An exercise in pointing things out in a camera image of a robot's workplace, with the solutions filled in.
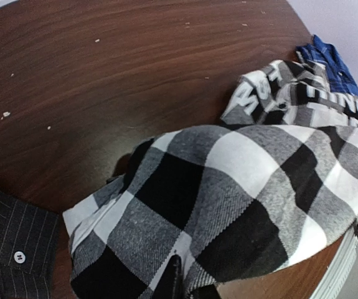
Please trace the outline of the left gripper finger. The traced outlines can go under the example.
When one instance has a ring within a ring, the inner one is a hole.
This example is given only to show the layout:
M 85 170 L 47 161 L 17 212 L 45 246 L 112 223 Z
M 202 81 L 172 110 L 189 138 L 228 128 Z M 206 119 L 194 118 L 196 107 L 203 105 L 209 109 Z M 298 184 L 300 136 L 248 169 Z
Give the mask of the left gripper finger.
M 166 275 L 166 298 L 183 298 L 182 259 L 179 255 L 175 254 L 170 258 L 166 267 Z

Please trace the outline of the black white checkered shirt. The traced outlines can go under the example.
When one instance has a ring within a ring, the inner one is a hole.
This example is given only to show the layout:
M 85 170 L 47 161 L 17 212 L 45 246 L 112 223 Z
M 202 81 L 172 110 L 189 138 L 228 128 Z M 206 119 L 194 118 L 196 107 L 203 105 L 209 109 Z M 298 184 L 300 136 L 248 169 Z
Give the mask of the black white checkered shirt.
M 290 267 L 358 221 L 358 96 L 319 63 L 273 61 L 219 124 L 142 142 L 63 218 L 77 298 L 166 298 L 175 254 L 183 298 Z

